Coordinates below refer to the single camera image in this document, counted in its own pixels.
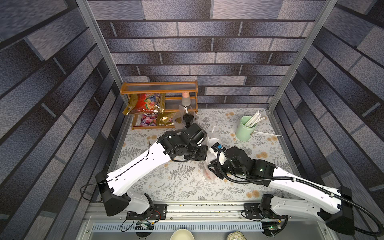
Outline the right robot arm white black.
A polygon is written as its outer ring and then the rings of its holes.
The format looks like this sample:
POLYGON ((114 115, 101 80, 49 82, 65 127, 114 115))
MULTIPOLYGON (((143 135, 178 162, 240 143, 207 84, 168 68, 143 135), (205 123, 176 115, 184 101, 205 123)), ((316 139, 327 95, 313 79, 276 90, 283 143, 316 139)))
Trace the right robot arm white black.
POLYGON ((266 218, 296 216, 322 222, 340 234, 352 236, 356 232, 352 191, 348 188, 307 181, 265 160, 253 160, 237 147, 226 149, 219 143, 208 149, 207 159, 209 170, 220 179, 272 187, 298 197, 298 200, 284 200, 263 195, 259 209, 266 218))

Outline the single white straw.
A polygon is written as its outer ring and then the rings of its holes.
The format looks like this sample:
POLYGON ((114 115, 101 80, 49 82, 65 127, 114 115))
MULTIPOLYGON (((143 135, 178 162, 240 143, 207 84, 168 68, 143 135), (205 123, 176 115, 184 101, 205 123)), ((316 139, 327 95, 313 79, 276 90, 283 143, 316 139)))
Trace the single white straw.
POLYGON ((283 137, 282 135, 276 135, 276 134, 264 133, 264 132, 258 132, 258 131, 253 131, 253 134, 254 133, 261 134, 261 135, 275 136, 275 137, 283 137))

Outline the red cup white lid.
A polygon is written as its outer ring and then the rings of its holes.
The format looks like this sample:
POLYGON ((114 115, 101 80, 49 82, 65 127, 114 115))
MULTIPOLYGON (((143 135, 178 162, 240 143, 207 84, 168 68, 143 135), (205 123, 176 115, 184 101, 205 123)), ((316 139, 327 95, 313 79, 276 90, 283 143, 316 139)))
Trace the red cup white lid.
POLYGON ((208 151, 206 159, 203 162, 203 164, 204 164, 204 176, 209 181, 213 181, 217 178, 217 176, 214 173, 212 173, 208 167, 208 165, 210 165, 211 162, 214 160, 216 160, 215 153, 211 153, 210 151, 208 151))
POLYGON ((208 144, 207 144, 207 146, 209 147, 209 148, 211 148, 212 146, 214 146, 216 143, 219 143, 220 141, 219 141, 219 139, 218 138, 209 138, 208 139, 208 144))

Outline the red cup black lid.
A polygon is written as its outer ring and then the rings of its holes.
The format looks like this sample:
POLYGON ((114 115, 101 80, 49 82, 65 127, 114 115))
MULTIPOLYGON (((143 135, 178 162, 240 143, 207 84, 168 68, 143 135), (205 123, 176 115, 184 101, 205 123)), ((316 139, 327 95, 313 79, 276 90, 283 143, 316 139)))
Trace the red cup black lid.
POLYGON ((184 120, 186 126, 189 126, 193 122, 194 116, 191 114, 184 114, 183 120, 184 120))

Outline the clear plastic carrier bag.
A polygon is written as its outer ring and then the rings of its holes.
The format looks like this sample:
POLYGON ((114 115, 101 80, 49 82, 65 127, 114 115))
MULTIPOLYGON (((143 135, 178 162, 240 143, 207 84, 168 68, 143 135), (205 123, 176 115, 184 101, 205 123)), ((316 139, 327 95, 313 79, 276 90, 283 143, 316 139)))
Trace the clear plastic carrier bag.
POLYGON ((176 130, 186 130, 197 121, 197 113, 191 106, 179 105, 179 109, 174 114, 173 122, 176 130))

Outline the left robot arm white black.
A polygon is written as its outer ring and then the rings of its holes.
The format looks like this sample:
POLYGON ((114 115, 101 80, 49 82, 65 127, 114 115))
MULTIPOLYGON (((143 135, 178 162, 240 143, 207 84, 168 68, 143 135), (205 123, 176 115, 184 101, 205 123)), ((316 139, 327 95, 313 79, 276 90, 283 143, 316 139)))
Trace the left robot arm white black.
POLYGON ((134 213, 144 219, 152 216, 155 205, 148 194, 138 194, 130 190, 138 180, 177 156, 185 161, 204 161, 208 147, 203 144, 207 137, 197 123, 185 130, 166 131, 146 152, 109 173, 96 175, 107 216, 115 216, 123 211, 134 213))

